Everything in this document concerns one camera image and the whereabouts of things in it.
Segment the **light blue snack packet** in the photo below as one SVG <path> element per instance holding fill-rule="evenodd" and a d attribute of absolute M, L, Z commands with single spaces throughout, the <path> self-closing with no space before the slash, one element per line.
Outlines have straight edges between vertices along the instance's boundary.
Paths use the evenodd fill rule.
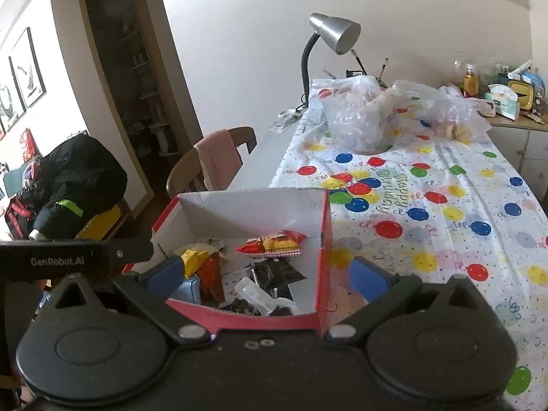
<path fill-rule="evenodd" d="M 170 295 L 170 298 L 177 301 L 201 304 L 201 279 L 198 276 L 185 279 Z"/>

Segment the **yellow snack packet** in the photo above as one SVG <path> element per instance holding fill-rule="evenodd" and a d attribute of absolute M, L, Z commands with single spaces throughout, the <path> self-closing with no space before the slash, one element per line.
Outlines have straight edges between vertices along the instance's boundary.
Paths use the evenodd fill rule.
<path fill-rule="evenodd" d="M 202 264 L 209 257 L 210 250 L 206 244 L 193 244 L 182 250 L 180 255 L 184 263 L 184 276 L 190 279 L 201 268 Z"/>

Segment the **cream snack bag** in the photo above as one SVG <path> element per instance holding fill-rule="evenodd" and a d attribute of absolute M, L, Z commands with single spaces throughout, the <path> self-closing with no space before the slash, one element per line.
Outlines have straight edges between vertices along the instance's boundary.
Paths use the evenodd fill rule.
<path fill-rule="evenodd" d="M 209 238 L 205 242 L 187 244 L 182 248 L 181 252 L 184 253 L 187 250 L 195 250 L 199 252 L 206 251 L 208 255 L 218 252 L 221 259 L 227 260 L 227 255 L 224 253 L 225 247 L 226 244 L 223 239 Z"/>

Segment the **black and white snack packet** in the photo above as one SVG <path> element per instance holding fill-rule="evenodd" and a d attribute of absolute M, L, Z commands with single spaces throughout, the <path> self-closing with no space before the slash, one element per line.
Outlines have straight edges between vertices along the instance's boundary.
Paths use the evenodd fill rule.
<path fill-rule="evenodd" d="M 231 312 L 234 314 L 244 314 L 249 316 L 260 316 L 259 310 L 253 307 L 248 301 L 236 298 L 232 303 L 222 308 L 224 312 Z"/>

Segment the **silver foil snack packet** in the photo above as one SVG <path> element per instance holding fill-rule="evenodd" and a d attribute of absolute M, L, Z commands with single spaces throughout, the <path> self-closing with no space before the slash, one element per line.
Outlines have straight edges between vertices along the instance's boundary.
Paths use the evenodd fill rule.
<path fill-rule="evenodd" d="M 272 314 L 278 307 L 278 303 L 249 277 L 243 277 L 234 287 L 237 295 L 247 301 L 262 316 Z"/>

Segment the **red lion snack bag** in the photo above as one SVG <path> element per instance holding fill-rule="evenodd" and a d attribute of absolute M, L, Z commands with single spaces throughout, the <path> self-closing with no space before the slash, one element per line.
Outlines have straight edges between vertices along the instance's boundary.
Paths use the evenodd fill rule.
<path fill-rule="evenodd" d="M 299 256 L 308 237 L 300 232 L 282 230 L 259 238 L 250 238 L 235 251 L 252 259 L 279 259 Z"/>

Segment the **black foil snack packet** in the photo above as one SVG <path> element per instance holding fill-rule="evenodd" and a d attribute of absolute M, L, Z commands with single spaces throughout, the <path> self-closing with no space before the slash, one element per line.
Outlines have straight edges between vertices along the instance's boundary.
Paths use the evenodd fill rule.
<path fill-rule="evenodd" d="M 286 259 L 267 259 L 252 264 L 253 280 L 262 288 L 289 285 L 307 278 Z"/>

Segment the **balloon print tablecloth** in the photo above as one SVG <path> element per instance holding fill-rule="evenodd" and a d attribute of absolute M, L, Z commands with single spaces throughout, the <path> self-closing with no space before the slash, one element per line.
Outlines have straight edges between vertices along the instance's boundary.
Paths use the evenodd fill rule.
<path fill-rule="evenodd" d="M 547 406 L 547 218 L 532 190 L 487 136 L 435 132 L 429 95 L 403 83 L 389 143 L 360 155 L 336 143 L 321 104 L 330 80 L 312 84 L 273 187 L 329 193 L 332 281 L 327 321 L 359 310 L 348 280 L 357 256 L 428 282 L 469 277 L 508 330 L 518 365 L 505 390 L 519 410 Z"/>

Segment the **black jacket on chair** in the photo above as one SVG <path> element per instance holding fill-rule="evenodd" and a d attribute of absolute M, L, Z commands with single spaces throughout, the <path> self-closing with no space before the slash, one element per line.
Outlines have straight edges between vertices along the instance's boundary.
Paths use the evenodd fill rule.
<path fill-rule="evenodd" d="M 99 141 L 74 136 L 34 161 L 30 183 L 5 210 L 14 240 L 73 239 L 124 197 L 127 173 Z"/>

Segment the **small dark grey snack packet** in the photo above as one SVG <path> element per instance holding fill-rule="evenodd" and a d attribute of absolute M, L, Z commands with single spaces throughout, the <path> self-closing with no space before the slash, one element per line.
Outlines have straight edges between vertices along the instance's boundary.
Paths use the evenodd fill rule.
<path fill-rule="evenodd" d="M 268 316 L 294 316 L 298 312 L 296 307 L 289 304 L 278 304 L 270 312 Z"/>

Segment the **pink cloth on chair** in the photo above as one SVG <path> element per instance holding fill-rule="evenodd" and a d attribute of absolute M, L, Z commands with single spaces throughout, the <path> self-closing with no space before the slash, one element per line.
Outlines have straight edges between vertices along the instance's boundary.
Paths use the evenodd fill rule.
<path fill-rule="evenodd" d="M 226 190 L 240 171 L 240 154 L 228 130 L 218 130 L 194 145 L 198 153 L 205 187 L 209 191 Z"/>

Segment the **tissue box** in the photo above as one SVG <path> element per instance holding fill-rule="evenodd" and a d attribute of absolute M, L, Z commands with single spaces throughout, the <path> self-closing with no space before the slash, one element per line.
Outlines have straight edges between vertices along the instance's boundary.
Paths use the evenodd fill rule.
<path fill-rule="evenodd" d="M 508 85 L 489 85 L 484 98 L 494 104 L 496 112 L 501 116 L 514 122 L 518 120 L 521 109 L 518 94 Z"/>

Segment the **amber liquid bottle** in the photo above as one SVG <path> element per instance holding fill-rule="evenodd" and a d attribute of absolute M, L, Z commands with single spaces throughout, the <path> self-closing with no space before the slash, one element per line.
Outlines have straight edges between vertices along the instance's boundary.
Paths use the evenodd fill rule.
<path fill-rule="evenodd" d="M 479 95 L 479 76 L 475 64 L 467 63 L 463 76 L 463 96 L 477 98 Z"/>

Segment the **silver desk lamp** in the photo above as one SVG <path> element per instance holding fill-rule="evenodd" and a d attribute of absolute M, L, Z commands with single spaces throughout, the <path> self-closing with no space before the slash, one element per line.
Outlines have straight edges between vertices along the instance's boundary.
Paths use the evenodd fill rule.
<path fill-rule="evenodd" d="M 313 12 L 308 16 L 309 37 L 300 56 L 299 72 L 302 94 L 297 109 L 308 108 L 312 91 L 312 80 L 320 74 L 320 59 L 328 55 L 348 55 L 357 44 L 362 32 L 358 21 L 342 16 Z"/>

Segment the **framed wall picture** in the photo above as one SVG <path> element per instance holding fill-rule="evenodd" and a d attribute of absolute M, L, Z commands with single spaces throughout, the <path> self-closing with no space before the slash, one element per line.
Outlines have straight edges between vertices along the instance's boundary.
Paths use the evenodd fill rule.
<path fill-rule="evenodd" d="M 23 30 L 14 44 L 10 60 L 18 91 L 25 108 L 29 108 L 47 91 L 34 50 L 34 40 L 30 27 Z"/>

